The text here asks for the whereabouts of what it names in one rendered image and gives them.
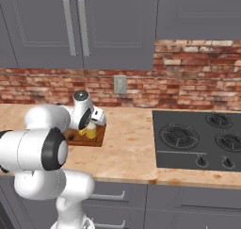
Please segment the grey lower cupboard door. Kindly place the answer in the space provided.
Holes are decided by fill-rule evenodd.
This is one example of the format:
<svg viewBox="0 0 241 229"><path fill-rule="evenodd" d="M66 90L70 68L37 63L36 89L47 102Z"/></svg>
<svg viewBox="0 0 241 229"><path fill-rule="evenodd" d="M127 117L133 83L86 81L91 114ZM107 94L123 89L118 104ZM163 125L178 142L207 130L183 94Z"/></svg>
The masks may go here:
<svg viewBox="0 0 241 229"><path fill-rule="evenodd" d="M20 197L12 176L0 176L0 216L7 216L6 229L50 229L56 222L56 200L32 201Z"/></svg>
<svg viewBox="0 0 241 229"><path fill-rule="evenodd" d="M241 216L147 210L144 229L241 229Z"/></svg>

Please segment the brown wooden cutting board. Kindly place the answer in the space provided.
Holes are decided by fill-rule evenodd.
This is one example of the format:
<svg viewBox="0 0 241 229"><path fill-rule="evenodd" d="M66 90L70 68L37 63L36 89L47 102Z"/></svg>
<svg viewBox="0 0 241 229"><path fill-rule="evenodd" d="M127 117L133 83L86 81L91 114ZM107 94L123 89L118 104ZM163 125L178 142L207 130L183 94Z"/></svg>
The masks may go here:
<svg viewBox="0 0 241 229"><path fill-rule="evenodd" d="M68 141L69 145L101 147L104 140L105 125L96 126L95 139L88 139L87 134L85 134L84 136L80 136L78 132L79 130L69 128L64 133L64 136Z"/></svg>

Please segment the black gas hob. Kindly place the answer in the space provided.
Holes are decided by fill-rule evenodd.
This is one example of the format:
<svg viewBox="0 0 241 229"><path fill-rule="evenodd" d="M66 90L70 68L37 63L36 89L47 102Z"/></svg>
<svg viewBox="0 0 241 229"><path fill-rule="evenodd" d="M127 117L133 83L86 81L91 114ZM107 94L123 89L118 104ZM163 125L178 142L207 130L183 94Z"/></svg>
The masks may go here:
<svg viewBox="0 0 241 229"><path fill-rule="evenodd" d="M241 113L155 110L153 133L158 168L241 172ZM200 155L206 168L197 165Z"/></svg>

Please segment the grey drawer front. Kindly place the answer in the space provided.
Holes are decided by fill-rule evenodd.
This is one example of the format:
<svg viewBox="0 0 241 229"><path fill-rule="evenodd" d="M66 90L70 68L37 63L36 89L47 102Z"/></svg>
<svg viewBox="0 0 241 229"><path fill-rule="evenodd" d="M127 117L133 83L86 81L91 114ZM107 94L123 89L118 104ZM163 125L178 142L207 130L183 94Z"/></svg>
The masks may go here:
<svg viewBox="0 0 241 229"><path fill-rule="evenodd" d="M127 207L143 209L146 204L147 186L144 184L95 182L93 194L120 195L125 190L123 201L92 200L88 198L84 204Z"/></svg>
<svg viewBox="0 0 241 229"><path fill-rule="evenodd" d="M87 216L97 223L122 224L122 221L125 221L124 229L143 229L143 209L85 205L84 210Z"/></svg>
<svg viewBox="0 0 241 229"><path fill-rule="evenodd" d="M149 185L147 208L241 211L241 189Z"/></svg>

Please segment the grey wall switch plate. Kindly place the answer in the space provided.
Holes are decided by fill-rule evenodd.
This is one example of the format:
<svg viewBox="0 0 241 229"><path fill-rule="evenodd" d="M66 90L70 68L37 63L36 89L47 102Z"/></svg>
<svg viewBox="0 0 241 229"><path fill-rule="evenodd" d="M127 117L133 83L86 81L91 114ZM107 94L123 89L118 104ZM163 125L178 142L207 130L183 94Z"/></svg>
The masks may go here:
<svg viewBox="0 0 241 229"><path fill-rule="evenodd" d="M114 76L114 92L116 94L126 93L126 76L125 75Z"/></svg>

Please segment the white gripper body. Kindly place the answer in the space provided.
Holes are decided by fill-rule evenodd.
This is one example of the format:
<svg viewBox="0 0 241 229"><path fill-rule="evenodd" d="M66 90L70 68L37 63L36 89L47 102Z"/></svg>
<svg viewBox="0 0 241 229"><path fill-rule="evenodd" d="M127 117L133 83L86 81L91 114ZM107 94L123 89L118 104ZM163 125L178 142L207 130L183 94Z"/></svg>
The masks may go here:
<svg viewBox="0 0 241 229"><path fill-rule="evenodd" d="M106 124L106 117L105 117L105 114L102 110L97 110L95 112L95 119L96 119L96 123L98 125L105 125Z"/></svg>

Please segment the yellow condiment bottle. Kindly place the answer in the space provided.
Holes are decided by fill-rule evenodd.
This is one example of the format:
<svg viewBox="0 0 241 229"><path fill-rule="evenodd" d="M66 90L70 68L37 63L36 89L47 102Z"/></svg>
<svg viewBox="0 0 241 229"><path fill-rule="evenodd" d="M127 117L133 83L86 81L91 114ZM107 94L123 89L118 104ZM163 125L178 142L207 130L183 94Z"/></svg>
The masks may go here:
<svg viewBox="0 0 241 229"><path fill-rule="evenodd" d="M96 125L94 122L90 122L87 126L87 138L88 139L96 138Z"/></svg>

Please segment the grey cupboard door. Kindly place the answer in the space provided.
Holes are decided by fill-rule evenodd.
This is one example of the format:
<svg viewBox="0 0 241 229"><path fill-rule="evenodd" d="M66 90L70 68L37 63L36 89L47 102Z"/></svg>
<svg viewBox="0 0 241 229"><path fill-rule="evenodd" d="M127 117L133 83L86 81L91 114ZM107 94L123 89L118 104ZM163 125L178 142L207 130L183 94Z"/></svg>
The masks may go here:
<svg viewBox="0 0 241 229"><path fill-rule="evenodd" d="M7 216L6 229L50 229L56 222L56 200L32 201L20 197L12 176L0 176L0 216Z"/></svg>
<svg viewBox="0 0 241 229"><path fill-rule="evenodd" d="M144 229L241 229L241 216L147 210Z"/></svg>
<svg viewBox="0 0 241 229"><path fill-rule="evenodd" d="M0 6L0 67L17 67L3 10Z"/></svg>
<svg viewBox="0 0 241 229"><path fill-rule="evenodd" d="M70 54L63 0L0 0L0 6L20 67L84 67L76 0L71 0L76 57Z"/></svg>
<svg viewBox="0 0 241 229"><path fill-rule="evenodd" d="M159 40L241 40L241 0L159 0Z"/></svg>
<svg viewBox="0 0 241 229"><path fill-rule="evenodd" d="M84 67L150 70L156 12L157 0L86 0L90 56L83 55Z"/></svg>

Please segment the black hob knob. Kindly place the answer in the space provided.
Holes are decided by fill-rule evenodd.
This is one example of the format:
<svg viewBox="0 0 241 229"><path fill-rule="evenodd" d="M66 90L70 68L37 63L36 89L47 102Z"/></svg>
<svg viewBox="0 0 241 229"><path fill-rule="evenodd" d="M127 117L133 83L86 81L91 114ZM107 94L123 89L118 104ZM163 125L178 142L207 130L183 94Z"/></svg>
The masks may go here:
<svg viewBox="0 0 241 229"><path fill-rule="evenodd" d="M228 157L223 158L222 165L227 169L233 169L235 167L234 163Z"/></svg>
<svg viewBox="0 0 241 229"><path fill-rule="evenodd" d="M200 155L200 156L197 158L196 162L197 162L197 165L200 166L200 167L202 167L202 168L206 168L206 167L208 166L207 160L204 159L202 155Z"/></svg>

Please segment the grey upper cupboard door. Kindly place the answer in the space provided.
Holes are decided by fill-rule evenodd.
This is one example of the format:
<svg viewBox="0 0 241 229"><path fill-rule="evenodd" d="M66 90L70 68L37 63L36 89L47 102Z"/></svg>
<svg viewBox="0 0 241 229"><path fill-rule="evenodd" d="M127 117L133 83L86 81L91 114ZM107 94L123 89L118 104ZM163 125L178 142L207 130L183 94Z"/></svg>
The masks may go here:
<svg viewBox="0 0 241 229"><path fill-rule="evenodd" d="M156 12L157 0L86 0L90 56L83 55L84 67L150 70Z"/></svg>
<svg viewBox="0 0 241 229"><path fill-rule="evenodd" d="M71 0L76 57L70 54L63 0L0 0L0 6L20 67L84 67L76 0Z"/></svg>
<svg viewBox="0 0 241 229"><path fill-rule="evenodd" d="M3 10L0 6L0 67L17 67Z"/></svg>
<svg viewBox="0 0 241 229"><path fill-rule="evenodd" d="M241 0L159 0L159 40L241 40Z"/></svg>

